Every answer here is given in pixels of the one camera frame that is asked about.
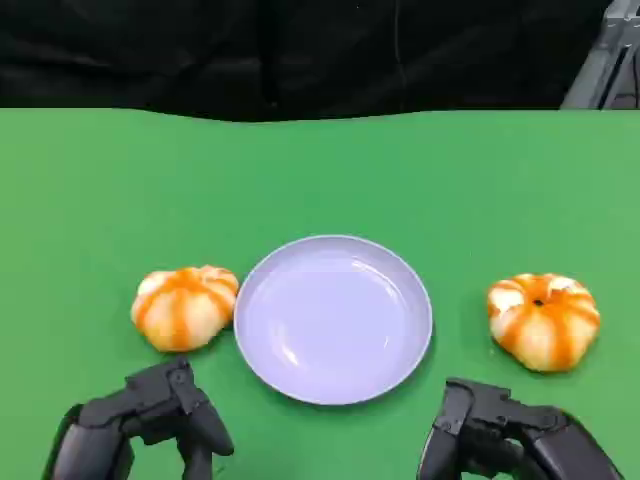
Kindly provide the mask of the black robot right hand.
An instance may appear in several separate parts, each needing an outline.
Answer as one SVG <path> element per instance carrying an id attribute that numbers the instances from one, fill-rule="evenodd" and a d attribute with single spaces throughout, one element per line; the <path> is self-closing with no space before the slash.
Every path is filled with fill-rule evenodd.
<path id="1" fill-rule="evenodd" d="M 531 406 L 511 390 L 467 379 L 446 380 L 441 409 L 427 437 L 416 477 L 460 479 L 612 479 L 621 471 L 573 415 Z"/>

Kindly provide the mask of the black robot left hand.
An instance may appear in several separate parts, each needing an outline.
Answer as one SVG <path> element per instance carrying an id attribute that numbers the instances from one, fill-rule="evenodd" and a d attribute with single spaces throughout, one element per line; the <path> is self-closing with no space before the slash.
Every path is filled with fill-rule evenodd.
<path id="1" fill-rule="evenodd" d="M 71 407 L 56 432 L 45 479 L 127 479 L 133 438 L 152 446 L 174 439 L 184 479 L 211 479 L 213 457 L 231 456 L 232 439 L 180 356 L 125 379 L 109 395 Z"/>

